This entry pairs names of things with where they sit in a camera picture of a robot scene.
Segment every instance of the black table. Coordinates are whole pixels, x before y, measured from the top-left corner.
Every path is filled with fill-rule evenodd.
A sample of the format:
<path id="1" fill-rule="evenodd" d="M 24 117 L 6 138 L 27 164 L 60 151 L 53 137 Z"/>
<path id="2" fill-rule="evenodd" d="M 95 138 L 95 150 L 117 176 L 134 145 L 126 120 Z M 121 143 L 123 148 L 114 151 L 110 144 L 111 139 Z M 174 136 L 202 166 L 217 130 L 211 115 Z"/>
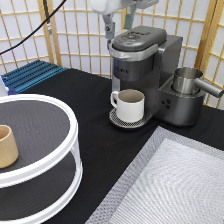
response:
<path id="1" fill-rule="evenodd" d="M 178 128 L 152 119 L 138 131 L 124 132 L 109 121 L 109 79 L 70 69 L 23 93 L 64 101 L 79 123 L 83 179 L 71 202 L 47 224 L 85 223 L 158 126 L 224 150 L 224 111 L 214 108 L 204 106 L 193 127 Z"/>

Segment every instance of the beige cup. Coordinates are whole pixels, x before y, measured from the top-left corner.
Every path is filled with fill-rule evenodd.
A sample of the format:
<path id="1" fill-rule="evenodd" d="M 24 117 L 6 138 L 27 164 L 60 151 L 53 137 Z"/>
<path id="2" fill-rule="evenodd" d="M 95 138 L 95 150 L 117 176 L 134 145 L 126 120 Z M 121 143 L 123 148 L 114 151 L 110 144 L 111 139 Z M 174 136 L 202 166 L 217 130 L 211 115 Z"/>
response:
<path id="1" fill-rule="evenodd" d="M 7 167 L 18 158 L 18 149 L 12 129 L 0 125 L 0 168 Z"/>

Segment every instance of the wire mesh tray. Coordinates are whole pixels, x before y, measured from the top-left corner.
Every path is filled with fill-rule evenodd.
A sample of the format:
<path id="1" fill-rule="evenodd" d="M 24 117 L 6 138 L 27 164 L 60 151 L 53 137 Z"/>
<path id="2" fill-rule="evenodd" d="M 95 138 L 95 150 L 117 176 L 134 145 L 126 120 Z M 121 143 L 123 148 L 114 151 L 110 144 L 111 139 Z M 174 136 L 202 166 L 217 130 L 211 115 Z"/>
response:
<path id="1" fill-rule="evenodd" d="M 141 120 L 134 123 L 128 123 L 128 122 L 124 122 L 120 120 L 117 117 L 115 108 L 113 108 L 109 113 L 109 119 L 112 124 L 114 124 L 118 128 L 122 128 L 124 130 L 129 130 L 129 131 L 136 130 L 138 128 L 143 127 L 151 118 L 152 118 L 152 114 L 145 113 Z"/>

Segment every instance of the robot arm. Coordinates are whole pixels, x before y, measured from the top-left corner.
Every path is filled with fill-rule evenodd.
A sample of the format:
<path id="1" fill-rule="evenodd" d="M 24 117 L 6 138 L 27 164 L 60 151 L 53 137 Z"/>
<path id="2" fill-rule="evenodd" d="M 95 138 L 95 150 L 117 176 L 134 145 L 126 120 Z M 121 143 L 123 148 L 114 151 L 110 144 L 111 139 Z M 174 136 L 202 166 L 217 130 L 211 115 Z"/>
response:
<path id="1" fill-rule="evenodd" d="M 91 0 L 91 7 L 94 12 L 103 15 L 105 22 L 106 39 L 112 40 L 114 38 L 114 24 L 113 14 L 114 12 L 130 7 L 129 18 L 130 24 L 133 22 L 134 13 L 137 8 L 146 9 L 152 5 L 155 5 L 159 0 Z"/>

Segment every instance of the tiered mesh stand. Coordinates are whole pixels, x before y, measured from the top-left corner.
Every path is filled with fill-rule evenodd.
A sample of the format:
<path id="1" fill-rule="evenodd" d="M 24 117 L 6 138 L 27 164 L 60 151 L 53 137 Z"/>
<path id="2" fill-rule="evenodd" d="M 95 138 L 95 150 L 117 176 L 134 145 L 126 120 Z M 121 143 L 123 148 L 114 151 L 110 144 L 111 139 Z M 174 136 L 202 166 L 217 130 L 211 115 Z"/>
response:
<path id="1" fill-rule="evenodd" d="M 42 223 L 68 204 L 82 178 L 75 115 L 51 97 L 1 97 L 0 124 L 12 128 L 19 150 L 0 169 L 0 223 Z"/>

